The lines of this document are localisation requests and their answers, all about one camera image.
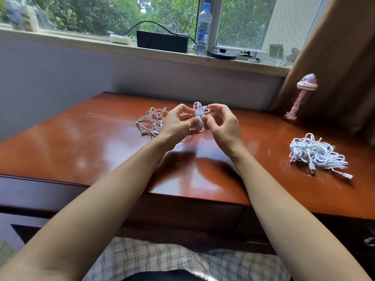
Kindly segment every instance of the pink bottle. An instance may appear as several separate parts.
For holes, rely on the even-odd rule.
[[[287,119],[290,120],[296,120],[296,113],[298,111],[298,108],[300,107],[303,98],[306,96],[308,91],[315,91],[318,87],[318,81],[316,80],[315,74],[307,74],[297,83],[297,88],[301,89],[300,94],[298,95],[298,98],[293,104],[292,109],[287,112],[284,116]]]

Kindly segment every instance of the hand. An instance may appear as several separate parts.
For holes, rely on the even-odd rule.
[[[207,123],[220,149],[228,157],[232,157],[238,147],[244,147],[238,119],[224,104],[213,103],[209,104],[208,108],[216,111],[207,114],[204,122]]]
[[[193,117],[196,110],[180,104],[173,108],[164,119],[162,130],[157,138],[164,140],[168,149],[173,149],[177,143],[180,143],[187,135],[197,133],[190,128],[199,124],[199,118]]]

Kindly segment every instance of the window sill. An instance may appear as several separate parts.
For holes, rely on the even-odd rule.
[[[192,53],[177,53],[146,49],[122,44],[114,44],[104,37],[68,36],[68,32],[59,35],[17,31],[12,28],[0,27],[0,39],[32,41],[41,44],[61,46],[75,49],[89,49],[92,51],[120,54],[124,56],[155,59],[189,65],[224,68],[259,74],[286,77],[290,67],[272,66],[262,63],[251,63],[242,60],[220,60],[208,56],[197,56]]]

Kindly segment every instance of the coiled white cable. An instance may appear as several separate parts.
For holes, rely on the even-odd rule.
[[[316,174],[315,166],[317,165],[352,179],[353,175],[335,170],[336,168],[347,169],[348,162],[345,161],[345,156],[334,152],[335,146],[321,142],[321,140],[322,138],[315,141],[312,133],[307,133],[304,138],[294,138],[290,144],[290,162],[308,163],[311,174]]]
[[[168,111],[166,111],[166,108],[163,109],[156,109],[152,107],[149,111],[146,111],[144,116],[141,116],[137,120],[137,125],[140,125],[143,127],[144,130],[141,131],[143,134],[150,134],[157,136],[162,130],[163,122],[164,122],[164,113],[168,114]],[[152,128],[147,128],[143,125],[143,121],[149,121],[153,125]]]
[[[207,106],[202,106],[202,104],[198,101],[194,103],[193,108],[196,110],[196,112],[194,113],[194,117],[199,118],[199,124],[196,125],[194,128],[197,129],[199,132],[203,132],[203,118],[205,117],[206,113],[210,112],[210,109]]]

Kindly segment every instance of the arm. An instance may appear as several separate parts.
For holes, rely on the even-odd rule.
[[[0,280],[82,280],[143,193],[159,161],[198,123],[194,112],[184,104],[170,111],[157,137],[53,217],[0,270]]]
[[[371,279],[339,240],[294,199],[247,151],[239,123],[230,109],[207,115],[218,146],[238,169],[255,213],[286,268],[295,280]]]

